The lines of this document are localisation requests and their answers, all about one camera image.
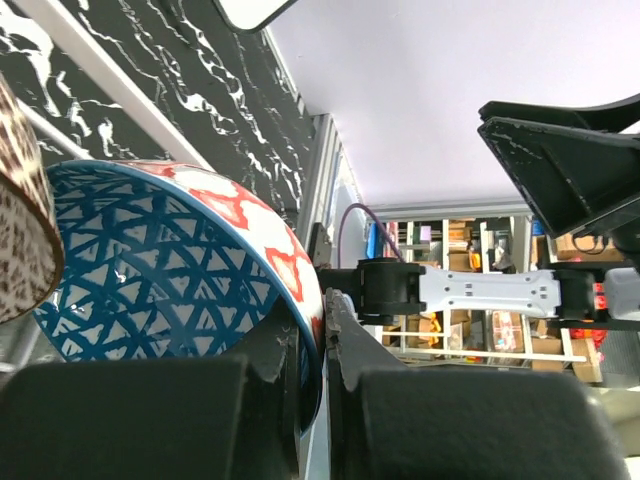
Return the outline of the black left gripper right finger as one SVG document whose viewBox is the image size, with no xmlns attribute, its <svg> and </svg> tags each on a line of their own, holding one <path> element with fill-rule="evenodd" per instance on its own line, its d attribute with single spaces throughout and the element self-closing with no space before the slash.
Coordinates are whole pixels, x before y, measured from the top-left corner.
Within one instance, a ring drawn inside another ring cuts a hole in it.
<svg viewBox="0 0 640 480">
<path fill-rule="evenodd" d="M 411 368 L 326 293 L 334 479 L 625 479 L 602 407 L 560 373 Z"/>
</svg>

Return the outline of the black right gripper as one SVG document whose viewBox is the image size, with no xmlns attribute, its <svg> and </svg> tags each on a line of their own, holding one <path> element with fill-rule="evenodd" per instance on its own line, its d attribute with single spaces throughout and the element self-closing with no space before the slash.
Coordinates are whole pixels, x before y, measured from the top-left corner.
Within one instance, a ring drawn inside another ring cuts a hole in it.
<svg viewBox="0 0 640 480">
<path fill-rule="evenodd" d="M 609 239 L 639 264 L 639 98 L 595 107 L 490 101 L 480 137 L 553 238 Z"/>
</svg>

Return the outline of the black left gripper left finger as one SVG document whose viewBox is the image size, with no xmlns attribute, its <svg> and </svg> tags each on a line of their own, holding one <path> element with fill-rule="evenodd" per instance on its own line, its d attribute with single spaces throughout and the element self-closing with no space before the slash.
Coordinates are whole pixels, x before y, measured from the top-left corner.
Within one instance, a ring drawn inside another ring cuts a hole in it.
<svg viewBox="0 0 640 480">
<path fill-rule="evenodd" d="M 41 364 L 1 392 L 5 479 L 288 479 L 298 335 L 261 327 L 213 358 Z"/>
</svg>

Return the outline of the blue triangle patterned bowl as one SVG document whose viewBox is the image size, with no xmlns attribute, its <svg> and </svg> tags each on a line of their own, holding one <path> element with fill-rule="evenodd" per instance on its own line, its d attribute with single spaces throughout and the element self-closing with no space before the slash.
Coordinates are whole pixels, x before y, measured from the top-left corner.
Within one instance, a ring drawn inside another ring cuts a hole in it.
<svg viewBox="0 0 640 480">
<path fill-rule="evenodd" d="M 321 402 L 324 305 L 295 233 L 235 181 L 173 161 L 47 169 L 65 266 L 34 317 L 69 362 L 214 356 L 283 301 L 300 331 L 301 426 Z"/>
</svg>

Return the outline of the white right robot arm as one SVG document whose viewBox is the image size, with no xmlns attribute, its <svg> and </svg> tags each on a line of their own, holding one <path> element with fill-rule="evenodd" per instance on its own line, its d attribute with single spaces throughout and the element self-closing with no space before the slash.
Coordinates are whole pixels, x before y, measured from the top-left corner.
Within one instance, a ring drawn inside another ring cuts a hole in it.
<svg viewBox="0 0 640 480">
<path fill-rule="evenodd" d="M 321 267 L 323 289 L 349 295 L 365 324 L 451 309 L 502 310 L 562 328 L 639 327 L 639 100 L 569 108 L 491 101 L 479 135 L 552 236 L 609 239 L 619 266 L 553 263 L 522 274 L 464 273 L 398 257 Z"/>
</svg>

